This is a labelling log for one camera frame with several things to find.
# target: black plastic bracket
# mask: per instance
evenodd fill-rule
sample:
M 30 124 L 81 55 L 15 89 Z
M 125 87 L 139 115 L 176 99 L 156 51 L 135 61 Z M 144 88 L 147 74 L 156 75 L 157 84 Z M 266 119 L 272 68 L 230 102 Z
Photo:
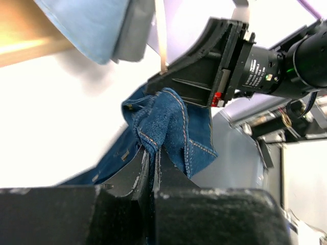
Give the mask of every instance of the black plastic bracket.
M 168 67 L 164 74 L 148 80 L 146 93 L 165 87 L 174 89 L 190 104 L 200 107 L 224 106 L 232 99 L 254 44 L 246 38 L 248 24 L 211 18 L 193 47 Z
M 318 19 L 310 26 L 301 27 L 300 29 L 292 33 L 290 36 L 275 44 L 273 47 L 270 48 L 270 50 L 278 52 L 288 51 L 293 44 L 301 41 L 305 36 L 312 35 L 318 32 L 319 28 L 321 28 L 322 23 L 322 19 Z
M 165 149 L 151 169 L 140 148 L 101 185 L 0 189 L 0 244 L 290 244 L 268 193 L 202 189 Z

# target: wooden shelf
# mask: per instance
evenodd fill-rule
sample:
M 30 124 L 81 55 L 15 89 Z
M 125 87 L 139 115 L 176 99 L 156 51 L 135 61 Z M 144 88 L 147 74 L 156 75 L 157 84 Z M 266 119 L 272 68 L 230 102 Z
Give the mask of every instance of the wooden shelf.
M 0 8 L 0 67 L 73 47 L 33 0 L 0 0 Z

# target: light blue cloth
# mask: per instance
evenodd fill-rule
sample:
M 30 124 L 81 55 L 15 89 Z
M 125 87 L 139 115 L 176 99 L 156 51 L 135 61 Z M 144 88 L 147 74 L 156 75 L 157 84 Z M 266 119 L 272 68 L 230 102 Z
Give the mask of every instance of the light blue cloth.
M 34 0 L 86 57 L 106 64 L 119 38 L 129 0 Z

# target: white wall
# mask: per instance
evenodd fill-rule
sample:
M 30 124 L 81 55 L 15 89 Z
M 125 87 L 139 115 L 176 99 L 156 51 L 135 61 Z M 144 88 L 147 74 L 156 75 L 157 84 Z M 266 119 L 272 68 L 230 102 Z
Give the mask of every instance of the white wall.
M 285 208 L 304 222 L 327 231 L 327 140 L 284 148 Z
M 307 0 L 327 17 L 327 2 Z M 271 47 L 315 18 L 297 0 L 255 0 L 251 11 L 250 29 L 259 46 Z

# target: red component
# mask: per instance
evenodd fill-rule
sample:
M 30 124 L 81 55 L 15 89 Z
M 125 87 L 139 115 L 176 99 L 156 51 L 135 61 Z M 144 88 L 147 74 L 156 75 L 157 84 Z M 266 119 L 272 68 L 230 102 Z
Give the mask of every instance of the red component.
M 213 101 L 211 102 L 211 107 L 217 107 L 218 105 L 218 101 L 221 99 L 221 93 L 220 92 L 216 92 L 215 96 L 213 98 Z

